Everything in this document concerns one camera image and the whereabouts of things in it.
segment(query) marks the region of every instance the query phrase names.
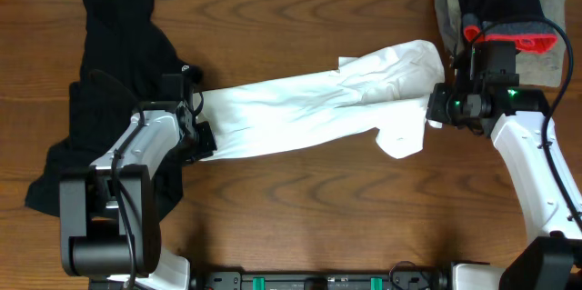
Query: wood grain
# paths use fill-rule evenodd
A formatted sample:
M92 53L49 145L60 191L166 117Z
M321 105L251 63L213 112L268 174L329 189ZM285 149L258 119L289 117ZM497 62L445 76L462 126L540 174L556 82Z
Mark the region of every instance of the wood grain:
M156 0L154 20L205 69L206 89L328 70L341 55L414 39L442 51L433 0ZM582 56L582 0L567 0L567 31ZM58 220L24 208L47 148L67 135L84 38L81 0L0 0L0 288L86 287L60 266ZM580 72L555 117L578 182ZM519 203L489 141L428 129L421 153L395 160L375 136L187 167L185 198L162 222L165 246L199 266L249 271L506 266L523 250Z

